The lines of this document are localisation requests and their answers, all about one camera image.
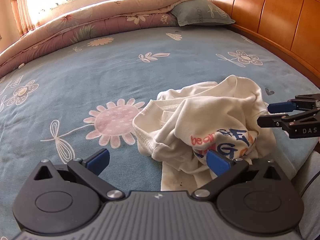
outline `white t-shirt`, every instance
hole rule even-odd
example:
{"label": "white t-shirt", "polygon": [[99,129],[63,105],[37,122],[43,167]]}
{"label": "white t-shirt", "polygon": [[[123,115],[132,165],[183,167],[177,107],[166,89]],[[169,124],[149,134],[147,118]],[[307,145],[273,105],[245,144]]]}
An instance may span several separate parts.
{"label": "white t-shirt", "polygon": [[220,84],[160,92],[133,119],[133,128],[139,152],[163,162],[161,190],[192,192],[216,177],[206,165],[208,149],[246,160],[272,151],[271,128],[257,125],[265,114],[260,87],[231,75]]}

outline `blue letter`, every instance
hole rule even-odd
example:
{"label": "blue letter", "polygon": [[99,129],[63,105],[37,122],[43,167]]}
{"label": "blue letter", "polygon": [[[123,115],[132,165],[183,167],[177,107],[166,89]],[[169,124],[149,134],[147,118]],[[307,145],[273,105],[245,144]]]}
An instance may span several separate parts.
{"label": "blue letter", "polygon": [[241,132],[247,132],[246,130],[235,130],[231,128],[229,130],[237,140],[244,141],[249,146],[249,142],[245,136],[239,137],[239,135],[243,135]]}
{"label": "blue letter", "polygon": [[219,144],[219,146],[218,146],[218,148],[217,148],[217,151],[218,151],[219,153],[221,153],[221,154],[224,155],[224,156],[229,155],[229,159],[232,160],[233,157],[234,157],[234,152],[236,152],[237,149],[229,148],[229,147],[223,147],[223,148],[222,148],[222,146],[224,146],[224,145],[230,146],[230,147],[234,147],[235,145],[232,144],[232,143],[221,143],[221,144]]}
{"label": "blue letter", "polygon": [[220,129],[220,130],[218,130],[217,132],[220,132],[220,133],[222,133],[223,135],[230,135],[230,136],[232,137],[232,135],[230,134],[230,132],[227,132],[227,130]]}

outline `blue gripper pad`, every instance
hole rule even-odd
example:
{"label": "blue gripper pad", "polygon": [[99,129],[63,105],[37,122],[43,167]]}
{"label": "blue gripper pad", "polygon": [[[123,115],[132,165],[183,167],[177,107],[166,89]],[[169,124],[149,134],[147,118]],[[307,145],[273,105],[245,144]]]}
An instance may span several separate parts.
{"label": "blue gripper pad", "polygon": [[229,170],[234,162],[216,151],[207,152],[207,165],[217,176]]}
{"label": "blue gripper pad", "polygon": [[109,165],[110,153],[107,149],[102,149],[84,161],[85,167],[98,176]]}
{"label": "blue gripper pad", "polygon": [[268,111],[271,114],[287,113],[287,112],[292,112],[293,110],[296,110],[296,109],[297,109],[296,104],[292,102],[274,103],[274,104],[269,104],[268,106]]}

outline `pink flower print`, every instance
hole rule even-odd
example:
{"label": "pink flower print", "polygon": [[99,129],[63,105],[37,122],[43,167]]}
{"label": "pink flower print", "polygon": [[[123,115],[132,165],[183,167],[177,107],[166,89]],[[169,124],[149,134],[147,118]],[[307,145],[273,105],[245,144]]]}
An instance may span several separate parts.
{"label": "pink flower print", "polygon": [[238,61],[243,64],[249,64],[250,62],[255,65],[262,65],[262,62],[259,60],[259,57],[256,55],[247,55],[242,50],[237,50],[236,53],[228,52],[230,56],[237,57]]}
{"label": "pink flower print", "polygon": [[123,140],[133,145],[136,141],[132,136],[133,118],[142,110],[140,107],[144,102],[135,103],[135,99],[130,98],[125,104],[124,99],[119,99],[117,105],[114,102],[108,102],[107,109],[104,106],[97,106],[97,110],[91,110],[88,117],[83,121],[85,123],[93,123],[95,130],[91,131],[85,137],[88,140],[100,137],[99,144],[105,146],[109,143],[112,148],[120,146],[120,136]]}
{"label": "pink flower print", "polygon": [[39,86],[39,84],[33,84],[34,82],[34,80],[31,80],[25,86],[18,87],[13,92],[13,97],[9,99],[7,106],[11,106],[14,102],[18,106],[21,105],[24,101],[26,101],[28,98],[28,94],[35,91]]}

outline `curtain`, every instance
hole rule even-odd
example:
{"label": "curtain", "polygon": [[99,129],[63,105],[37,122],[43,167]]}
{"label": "curtain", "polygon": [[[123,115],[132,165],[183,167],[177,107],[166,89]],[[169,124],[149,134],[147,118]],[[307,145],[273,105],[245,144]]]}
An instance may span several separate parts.
{"label": "curtain", "polygon": [[33,31],[33,25],[27,7],[27,0],[10,0],[14,19],[16,20],[17,28],[22,37],[29,31]]}

